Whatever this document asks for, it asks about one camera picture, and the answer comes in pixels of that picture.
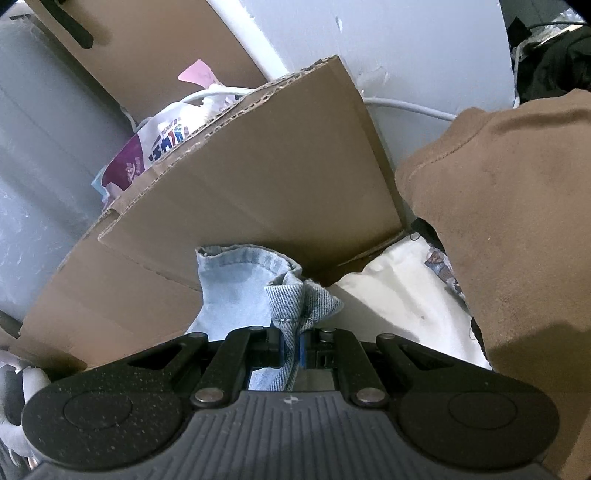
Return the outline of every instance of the ribbed black surface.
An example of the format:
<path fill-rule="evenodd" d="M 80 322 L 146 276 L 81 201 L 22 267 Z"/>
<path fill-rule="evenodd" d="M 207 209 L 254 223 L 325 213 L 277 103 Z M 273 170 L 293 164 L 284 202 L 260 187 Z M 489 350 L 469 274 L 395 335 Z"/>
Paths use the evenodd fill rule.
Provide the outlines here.
<path fill-rule="evenodd" d="M 539 465 L 459 472 L 422 457 L 380 411 L 339 392 L 243 392 L 232 406 L 196 414 L 166 452 L 113 472 L 41 465 L 28 480 L 552 480 Z"/>

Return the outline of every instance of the metal screw head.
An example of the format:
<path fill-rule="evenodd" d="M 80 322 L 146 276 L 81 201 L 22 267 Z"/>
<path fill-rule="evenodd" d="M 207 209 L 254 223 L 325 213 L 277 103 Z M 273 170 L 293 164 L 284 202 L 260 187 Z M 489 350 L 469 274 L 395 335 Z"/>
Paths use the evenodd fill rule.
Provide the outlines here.
<path fill-rule="evenodd" d="M 223 390 L 216 387 L 202 388 L 195 392 L 194 398 L 199 403 L 210 405 L 223 400 Z"/>
<path fill-rule="evenodd" d="M 360 405 L 373 407 L 386 400 L 386 394 L 377 388 L 369 387 L 359 390 L 355 394 L 355 398 Z"/>

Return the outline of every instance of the brown fabric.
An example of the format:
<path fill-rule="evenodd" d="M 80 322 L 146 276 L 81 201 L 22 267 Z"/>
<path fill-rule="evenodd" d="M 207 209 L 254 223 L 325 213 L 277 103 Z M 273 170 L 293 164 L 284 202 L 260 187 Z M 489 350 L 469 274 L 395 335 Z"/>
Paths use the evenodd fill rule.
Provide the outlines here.
<path fill-rule="evenodd" d="M 549 393 L 545 465 L 591 475 L 591 93 L 461 113 L 396 173 L 452 262 L 493 367 Z"/>

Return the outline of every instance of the black bracket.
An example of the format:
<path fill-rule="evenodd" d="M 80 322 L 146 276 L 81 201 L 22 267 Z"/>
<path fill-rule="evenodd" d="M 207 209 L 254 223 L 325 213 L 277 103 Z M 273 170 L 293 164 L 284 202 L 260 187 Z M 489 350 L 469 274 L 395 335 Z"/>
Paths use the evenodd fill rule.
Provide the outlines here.
<path fill-rule="evenodd" d="M 282 365 L 282 346 L 274 327 L 234 330 L 223 342 L 190 333 L 49 385 L 22 426 L 40 457 L 63 468 L 119 469 L 167 450 L 192 419 L 237 405 L 252 371 Z M 348 330 L 311 330 L 300 337 L 300 364 L 331 369 L 346 404 L 366 418 L 381 412 L 415 451 L 452 468 L 520 468 L 558 431 L 556 407 L 536 388 L 392 333 L 365 343 Z"/>
<path fill-rule="evenodd" d="M 60 4 L 63 4 L 66 0 L 57 0 Z M 53 18 L 64 27 L 67 32 L 78 42 L 82 48 L 92 48 L 92 44 L 95 38 L 74 20 L 63 8 L 61 8 L 56 0 L 40 0 L 41 4 L 47 9 Z"/>

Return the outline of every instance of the white wall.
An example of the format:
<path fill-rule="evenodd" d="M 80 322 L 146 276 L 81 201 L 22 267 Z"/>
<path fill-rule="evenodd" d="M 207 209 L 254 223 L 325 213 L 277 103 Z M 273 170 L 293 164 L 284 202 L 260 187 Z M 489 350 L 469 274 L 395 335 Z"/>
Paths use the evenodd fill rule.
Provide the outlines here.
<path fill-rule="evenodd" d="M 511 59 L 496 0 L 208 1 L 268 76 L 282 65 L 293 72 L 338 54 L 365 96 L 450 113 L 512 106 Z M 448 126 L 416 113 L 371 111 L 394 164 Z"/>

